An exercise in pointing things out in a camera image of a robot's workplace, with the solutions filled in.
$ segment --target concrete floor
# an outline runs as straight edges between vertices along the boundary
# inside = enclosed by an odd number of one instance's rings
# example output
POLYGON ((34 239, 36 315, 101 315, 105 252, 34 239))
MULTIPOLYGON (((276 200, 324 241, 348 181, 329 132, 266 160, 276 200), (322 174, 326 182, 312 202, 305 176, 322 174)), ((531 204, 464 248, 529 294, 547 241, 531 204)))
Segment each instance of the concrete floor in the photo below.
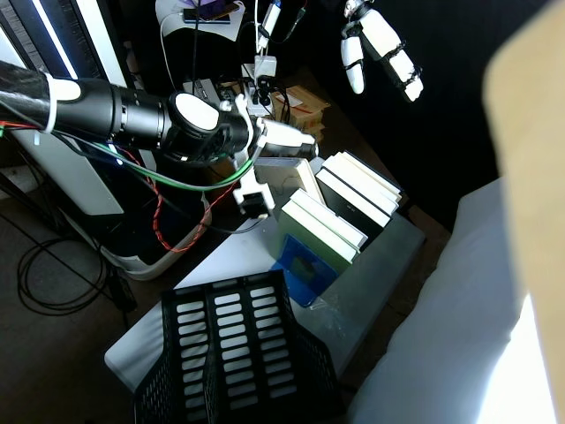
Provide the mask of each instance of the concrete floor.
MULTIPOLYGON (((291 83, 300 83, 330 100, 309 72, 301 70, 291 83)), ((338 107, 332 105, 324 118, 322 155, 348 149, 375 169, 388 173, 338 107)), ((0 202, 0 212, 15 220, 39 240, 54 237, 14 201, 0 202)), ((373 325, 348 367, 343 383, 358 388, 384 354, 392 333, 413 308, 422 283, 433 271, 448 240, 448 233, 418 207, 410 218, 427 241, 411 269, 398 285, 388 306, 373 325)), ((160 297, 223 240, 211 231, 164 275, 152 282, 132 282, 139 307, 129 315, 136 322, 160 297)), ((106 368, 103 355, 124 334, 121 314, 106 299, 98 298, 77 314, 45 317, 21 306, 16 289, 16 266, 33 244, 0 219, 0 419, 1 422, 132 422, 132 394, 106 368)), ((55 249, 77 270, 94 275, 97 260, 92 251, 70 243, 55 249)), ((69 299, 85 284, 49 257, 32 269, 33 288, 45 299, 69 299)))

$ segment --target black basket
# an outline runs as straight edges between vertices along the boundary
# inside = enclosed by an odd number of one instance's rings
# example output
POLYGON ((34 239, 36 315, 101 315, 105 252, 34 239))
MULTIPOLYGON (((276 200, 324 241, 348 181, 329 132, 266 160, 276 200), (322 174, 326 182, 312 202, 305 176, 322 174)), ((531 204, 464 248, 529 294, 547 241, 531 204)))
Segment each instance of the black basket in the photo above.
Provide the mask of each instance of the black basket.
POLYGON ((297 324, 282 271, 162 295, 161 357, 137 423, 294 423, 343 413, 328 348, 297 324))

